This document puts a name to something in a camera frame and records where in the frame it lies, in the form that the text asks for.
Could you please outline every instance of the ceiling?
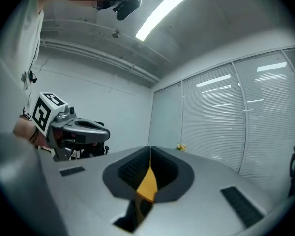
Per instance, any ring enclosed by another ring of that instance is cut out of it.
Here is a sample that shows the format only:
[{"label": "ceiling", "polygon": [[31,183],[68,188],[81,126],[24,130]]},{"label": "ceiling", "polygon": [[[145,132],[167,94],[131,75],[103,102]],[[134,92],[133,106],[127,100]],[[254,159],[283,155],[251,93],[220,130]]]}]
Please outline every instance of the ceiling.
[{"label": "ceiling", "polygon": [[[142,42],[135,35],[163,0],[142,1],[118,21],[111,8],[98,12],[54,0],[44,8],[41,37],[103,51],[162,78],[203,52],[285,20],[278,0],[185,0]],[[112,37],[116,29],[119,39]]]}]

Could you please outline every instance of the white wall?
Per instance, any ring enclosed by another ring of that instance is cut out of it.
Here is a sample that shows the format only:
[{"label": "white wall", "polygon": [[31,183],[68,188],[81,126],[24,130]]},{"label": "white wall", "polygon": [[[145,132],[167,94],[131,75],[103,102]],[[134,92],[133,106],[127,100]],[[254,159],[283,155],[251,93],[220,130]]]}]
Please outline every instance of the white wall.
[{"label": "white wall", "polygon": [[295,45],[295,31],[291,29],[276,28],[260,31],[247,37],[237,39],[234,42],[230,42],[212,51],[199,53],[195,59],[183,64],[165,76],[152,88],[152,91],[158,91],[192,74],[233,59],[274,48],[293,45]]},{"label": "white wall", "polygon": [[149,82],[94,59],[42,47],[34,67],[33,97],[52,92],[73,105],[78,117],[103,122],[111,132],[105,142],[111,153],[148,144]]}]

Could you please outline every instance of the small yellow object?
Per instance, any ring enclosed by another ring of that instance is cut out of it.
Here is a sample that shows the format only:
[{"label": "small yellow object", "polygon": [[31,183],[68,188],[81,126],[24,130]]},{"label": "small yellow object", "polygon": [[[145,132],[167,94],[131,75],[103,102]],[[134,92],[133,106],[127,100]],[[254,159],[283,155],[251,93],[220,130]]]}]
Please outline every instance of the small yellow object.
[{"label": "small yellow object", "polygon": [[186,151],[186,144],[177,144],[177,150],[185,152]]}]

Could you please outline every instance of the ceiling pipe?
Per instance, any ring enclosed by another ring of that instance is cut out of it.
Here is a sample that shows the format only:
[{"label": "ceiling pipe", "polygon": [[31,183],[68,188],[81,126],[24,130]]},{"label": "ceiling pipe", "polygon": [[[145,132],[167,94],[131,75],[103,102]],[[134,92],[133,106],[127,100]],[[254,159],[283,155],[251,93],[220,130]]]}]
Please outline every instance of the ceiling pipe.
[{"label": "ceiling pipe", "polygon": [[57,28],[53,28],[53,27],[50,27],[50,28],[49,28],[49,27],[43,27],[42,30],[41,30],[41,32],[54,32],[54,31],[56,31],[56,32],[59,32],[59,31],[63,31],[63,32],[65,32],[65,31],[69,31],[69,32],[74,32],[74,33],[87,34],[87,35],[90,35],[90,36],[96,36],[96,37],[101,38],[101,39],[104,40],[104,41],[108,41],[108,42],[113,43],[113,44],[115,44],[115,45],[121,46],[122,48],[125,48],[125,49],[127,49],[127,50],[129,50],[129,51],[131,51],[131,52],[134,52],[136,55],[138,55],[138,56],[140,56],[141,58],[147,60],[148,62],[151,62],[151,63],[152,63],[153,65],[155,65],[156,67],[159,66],[156,62],[150,60],[148,57],[146,57],[146,56],[145,56],[143,53],[141,53],[140,51],[137,51],[137,50],[135,50],[135,49],[132,49],[131,47],[124,46],[124,45],[122,44],[122,42],[119,42],[119,41],[113,41],[113,40],[111,40],[110,38],[107,38],[106,36],[108,35],[108,33],[110,33],[110,34],[112,33],[112,31],[110,31],[110,30],[107,30],[107,32],[105,33],[104,36],[101,36],[100,34],[93,34],[93,33],[90,33],[90,32],[83,32],[83,31],[79,31],[79,30],[75,30],[75,29],[65,29],[65,28],[58,28],[58,27],[57,27]]},{"label": "ceiling pipe", "polygon": [[67,51],[67,52],[71,52],[71,53],[76,53],[79,55],[87,56],[89,58],[94,58],[97,60],[104,61],[106,63],[113,65],[113,66],[116,66],[116,67],[121,68],[123,70],[129,71],[129,72],[131,72],[141,78],[144,78],[150,82],[153,82],[153,83],[157,83],[160,81],[159,78],[157,78],[156,76],[150,74],[149,72],[141,69],[140,67],[138,67],[130,62],[127,62],[123,59],[120,59],[116,56],[107,54],[103,51],[99,51],[94,48],[74,44],[71,42],[66,42],[66,41],[61,41],[61,40],[56,40],[56,39],[47,39],[47,38],[41,39],[41,45],[47,46],[49,48]]},{"label": "ceiling pipe", "polygon": [[[85,22],[85,21],[81,21],[81,20],[73,20],[73,19],[44,19],[44,22],[72,22],[72,23],[81,23],[81,24],[86,24],[86,25],[93,25],[93,26],[97,26],[97,27],[102,27],[104,29],[107,29],[107,30],[111,30],[111,31],[114,31],[115,29],[113,28],[110,28],[110,27],[106,27],[106,26],[102,26],[102,25],[99,25],[99,24],[95,24],[95,23],[92,23],[92,22]],[[159,56],[161,56],[163,59],[165,59],[166,61],[168,61],[170,64],[172,63],[168,58],[166,58],[164,55],[160,54],[158,51],[154,50],[153,48],[151,48],[150,46],[146,45],[145,43],[143,43],[142,41],[136,39],[136,38],[132,38],[130,37],[129,35],[125,34],[125,33],[120,33],[121,35],[127,37],[127,38],[130,38],[131,40],[149,48],[151,51],[155,52],[156,54],[158,54]]]}]

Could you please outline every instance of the robotic arm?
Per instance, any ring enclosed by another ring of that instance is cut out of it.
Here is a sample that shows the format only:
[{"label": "robotic arm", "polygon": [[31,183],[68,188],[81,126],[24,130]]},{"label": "robotic arm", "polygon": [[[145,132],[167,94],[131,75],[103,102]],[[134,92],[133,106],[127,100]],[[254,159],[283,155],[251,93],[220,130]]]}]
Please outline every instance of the robotic arm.
[{"label": "robotic arm", "polygon": [[[74,107],[53,93],[39,94],[32,120],[49,146],[55,149],[60,161],[68,160],[74,150],[88,149],[92,144],[102,143],[110,137],[109,130],[102,125],[77,118]],[[63,136],[56,140],[54,130],[61,130]]]}]

